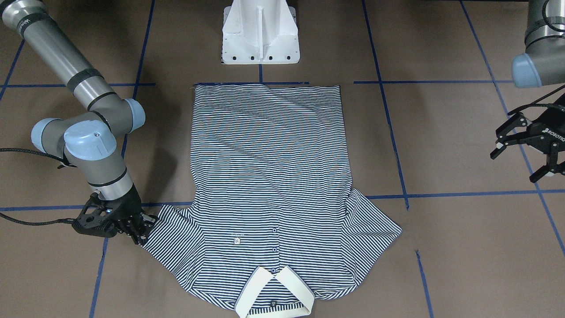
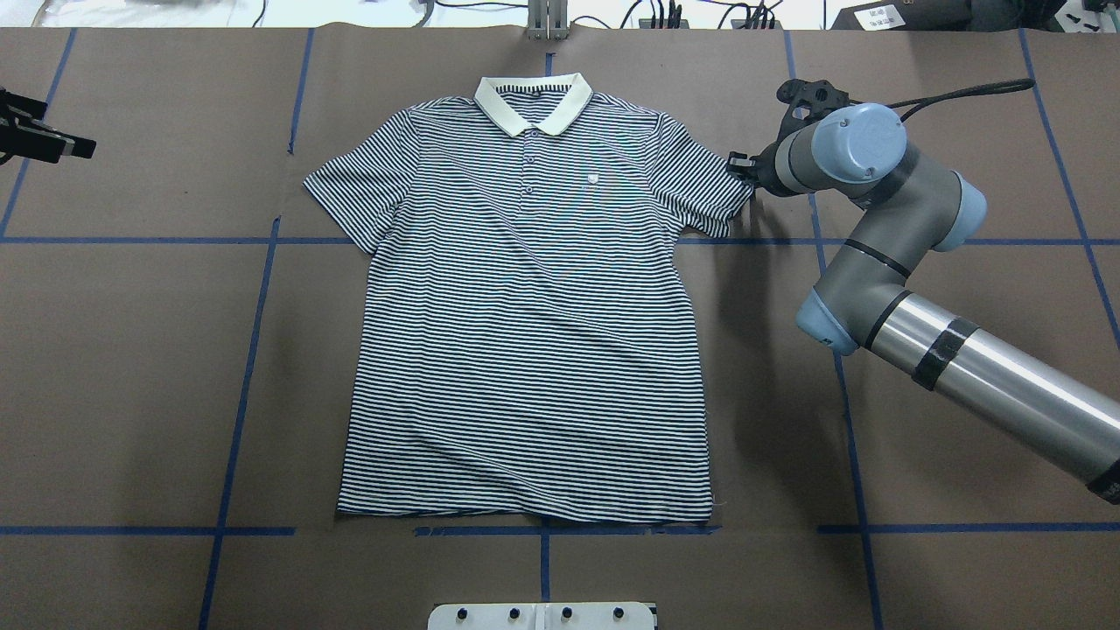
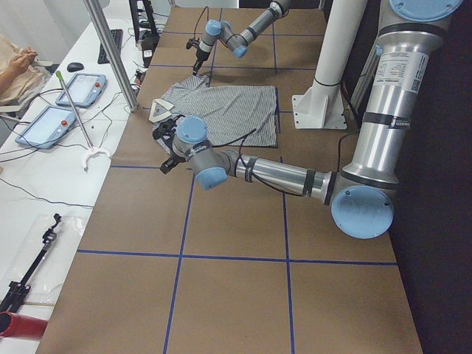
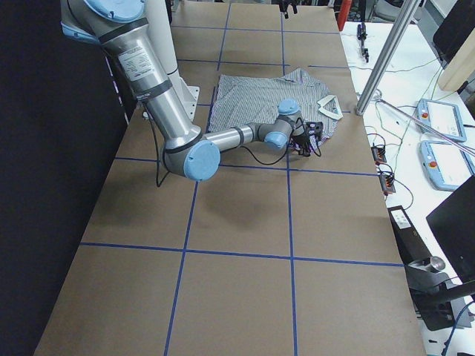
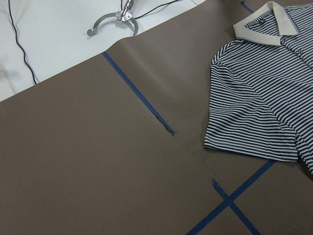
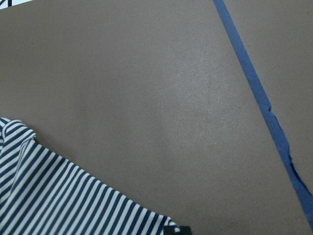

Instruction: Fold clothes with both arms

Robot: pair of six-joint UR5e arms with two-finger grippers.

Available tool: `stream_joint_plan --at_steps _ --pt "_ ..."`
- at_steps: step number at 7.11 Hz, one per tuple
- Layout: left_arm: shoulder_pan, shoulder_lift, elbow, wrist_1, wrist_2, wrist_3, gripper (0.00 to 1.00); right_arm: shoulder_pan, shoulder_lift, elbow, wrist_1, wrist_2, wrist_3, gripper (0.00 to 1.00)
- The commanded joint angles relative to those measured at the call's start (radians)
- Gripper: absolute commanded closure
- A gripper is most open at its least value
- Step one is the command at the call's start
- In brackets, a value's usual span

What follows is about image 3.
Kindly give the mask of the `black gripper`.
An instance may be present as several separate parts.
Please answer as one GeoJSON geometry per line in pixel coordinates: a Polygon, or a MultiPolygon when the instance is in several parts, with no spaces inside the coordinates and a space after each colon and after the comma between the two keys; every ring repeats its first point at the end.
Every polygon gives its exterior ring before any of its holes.
{"type": "Polygon", "coordinates": [[[171,148],[169,149],[168,159],[161,164],[159,169],[162,173],[169,173],[180,163],[184,163],[184,156],[182,155],[182,152],[171,148]]]}
{"type": "Polygon", "coordinates": [[[208,52],[198,48],[196,52],[196,62],[193,67],[192,74],[197,75],[199,69],[202,67],[203,63],[208,60],[208,52]]]}

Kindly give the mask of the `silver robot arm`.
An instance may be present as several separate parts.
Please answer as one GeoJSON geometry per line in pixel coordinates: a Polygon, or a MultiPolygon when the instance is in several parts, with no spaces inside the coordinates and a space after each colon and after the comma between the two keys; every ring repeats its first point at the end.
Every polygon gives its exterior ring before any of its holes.
{"type": "Polygon", "coordinates": [[[202,37],[200,39],[190,38],[186,44],[186,49],[192,47],[197,49],[192,74],[194,76],[198,74],[204,62],[209,59],[217,41],[226,46],[236,58],[243,57],[247,53],[249,44],[275,21],[285,17],[290,6],[291,1],[271,1],[268,8],[240,33],[234,32],[228,21],[208,20],[202,37]]]}
{"type": "MultiPolygon", "coordinates": [[[[291,1],[271,1],[267,9],[244,31],[234,33],[227,21],[209,20],[203,38],[191,40],[196,47],[196,74],[216,41],[237,57],[247,53],[258,35],[285,17],[291,1]]],[[[411,126],[412,111],[428,59],[444,41],[451,16],[465,1],[381,1],[376,41],[379,57],[372,90],[363,115],[352,161],[340,172],[319,172],[247,156],[243,142],[257,130],[236,133],[239,151],[216,151],[209,140],[209,127],[195,115],[173,114],[172,104],[154,100],[149,120],[153,138],[166,146],[170,157],[160,170],[169,173],[177,164],[188,162],[197,182],[209,190],[228,176],[244,177],[287,194],[318,198],[330,206],[335,224],[343,233],[358,239],[383,234],[392,224],[394,204],[390,196],[398,188],[395,165],[405,133],[411,126]]],[[[347,58],[364,14],[367,1],[333,1],[313,85],[304,95],[292,97],[296,128],[328,128],[347,58]]]]}

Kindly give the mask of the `person hand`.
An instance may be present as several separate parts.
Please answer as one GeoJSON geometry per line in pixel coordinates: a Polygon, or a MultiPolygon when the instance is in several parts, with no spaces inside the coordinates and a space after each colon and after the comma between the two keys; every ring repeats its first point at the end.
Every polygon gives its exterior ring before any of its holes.
{"type": "Polygon", "coordinates": [[[37,56],[38,53],[35,50],[31,48],[23,49],[10,60],[7,71],[14,77],[17,77],[28,70],[37,56]]]}

